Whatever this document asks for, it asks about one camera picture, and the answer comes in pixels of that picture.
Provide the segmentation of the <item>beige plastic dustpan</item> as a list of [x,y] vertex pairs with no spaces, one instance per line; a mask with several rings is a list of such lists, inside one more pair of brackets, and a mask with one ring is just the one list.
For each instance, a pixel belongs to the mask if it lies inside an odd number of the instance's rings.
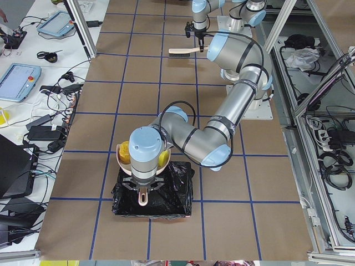
[[[123,172],[126,173],[128,175],[128,177],[134,177],[138,180],[142,180],[142,181],[143,180],[151,180],[154,177],[158,177],[158,175],[163,172],[163,170],[165,169],[165,167],[168,165],[168,163],[170,161],[171,151],[168,149],[169,150],[169,160],[165,166],[159,167],[158,162],[157,162],[157,165],[155,167],[153,163],[150,163],[149,168],[148,168],[148,170],[149,170],[148,172],[138,172],[134,167],[131,166],[132,159],[130,159],[129,164],[123,164],[119,161],[118,147],[119,147],[119,144],[117,144],[117,146],[116,146],[116,160],[120,166],[120,169],[123,170]],[[149,191],[146,189],[146,187],[143,187],[137,191],[138,204],[140,206],[146,206],[148,204],[148,193],[149,193]]]

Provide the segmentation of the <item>blue teach pendant far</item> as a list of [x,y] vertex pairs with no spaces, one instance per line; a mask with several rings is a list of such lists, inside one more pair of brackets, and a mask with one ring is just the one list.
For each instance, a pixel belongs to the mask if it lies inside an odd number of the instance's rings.
[[37,27],[37,32],[45,39],[64,39],[76,33],[71,17],[65,11],[54,13]]

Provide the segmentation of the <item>black scissors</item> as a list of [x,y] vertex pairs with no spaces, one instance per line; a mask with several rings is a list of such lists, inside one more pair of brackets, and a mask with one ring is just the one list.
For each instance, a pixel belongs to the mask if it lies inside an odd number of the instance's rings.
[[45,52],[40,51],[36,54],[38,59],[44,59],[49,63],[56,63],[58,61],[58,53],[62,52],[62,50],[58,50],[55,52]]

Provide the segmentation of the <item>black laptop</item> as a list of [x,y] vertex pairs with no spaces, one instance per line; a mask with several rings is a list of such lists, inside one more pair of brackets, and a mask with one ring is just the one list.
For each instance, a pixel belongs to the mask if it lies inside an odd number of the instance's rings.
[[16,145],[1,136],[1,199],[32,193],[38,153],[36,145]]

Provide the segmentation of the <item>bin with black bag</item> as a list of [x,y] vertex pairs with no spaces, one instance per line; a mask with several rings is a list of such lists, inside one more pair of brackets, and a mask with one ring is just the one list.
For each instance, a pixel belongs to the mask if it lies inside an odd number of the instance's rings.
[[148,193],[148,204],[138,204],[138,194],[123,186],[123,179],[129,177],[120,170],[113,194],[112,212],[123,217],[148,217],[175,219],[188,217],[192,213],[194,169],[191,163],[170,161],[158,176],[164,185]]

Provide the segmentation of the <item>black power adapter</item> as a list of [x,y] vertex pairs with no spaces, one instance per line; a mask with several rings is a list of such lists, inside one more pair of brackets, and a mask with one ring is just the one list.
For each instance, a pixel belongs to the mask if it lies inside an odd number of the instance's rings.
[[27,135],[30,141],[56,141],[66,135],[66,129],[62,126],[32,126]]

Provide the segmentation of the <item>yellow green sponge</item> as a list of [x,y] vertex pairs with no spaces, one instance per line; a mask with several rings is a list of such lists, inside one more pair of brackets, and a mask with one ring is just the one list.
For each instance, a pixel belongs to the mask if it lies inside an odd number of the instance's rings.
[[167,164],[169,160],[169,150],[163,151],[158,158],[158,166],[163,167]]

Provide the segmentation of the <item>blue teach pendant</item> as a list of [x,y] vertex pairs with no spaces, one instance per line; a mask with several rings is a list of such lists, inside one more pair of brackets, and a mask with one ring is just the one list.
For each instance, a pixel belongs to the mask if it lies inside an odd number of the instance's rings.
[[37,27],[37,32],[45,39],[64,39],[76,33],[71,17],[65,11],[54,13]]
[[41,72],[40,66],[12,63],[1,77],[1,100],[24,100],[36,85]]

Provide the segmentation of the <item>crumpled white paper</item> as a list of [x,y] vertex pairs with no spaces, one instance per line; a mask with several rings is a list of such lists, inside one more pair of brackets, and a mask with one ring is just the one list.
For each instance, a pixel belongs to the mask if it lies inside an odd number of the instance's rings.
[[312,70],[315,62],[320,58],[317,49],[303,48],[294,51],[285,61],[286,67],[299,68],[301,71]]

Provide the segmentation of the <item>blue teach pendant near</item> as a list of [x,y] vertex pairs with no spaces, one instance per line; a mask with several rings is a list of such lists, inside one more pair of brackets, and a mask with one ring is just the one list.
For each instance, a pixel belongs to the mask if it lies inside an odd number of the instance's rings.
[[1,77],[1,100],[24,100],[36,85],[41,72],[40,66],[12,63]]

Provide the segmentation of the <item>aluminium frame post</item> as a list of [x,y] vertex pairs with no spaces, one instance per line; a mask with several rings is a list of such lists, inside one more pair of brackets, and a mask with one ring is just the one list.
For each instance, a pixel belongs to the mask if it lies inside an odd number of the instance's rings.
[[78,33],[81,44],[88,59],[95,58],[97,55],[97,49],[93,42],[93,38],[90,34],[84,15],[81,11],[77,0],[64,0],[64,6],[74,23],[76,31]]

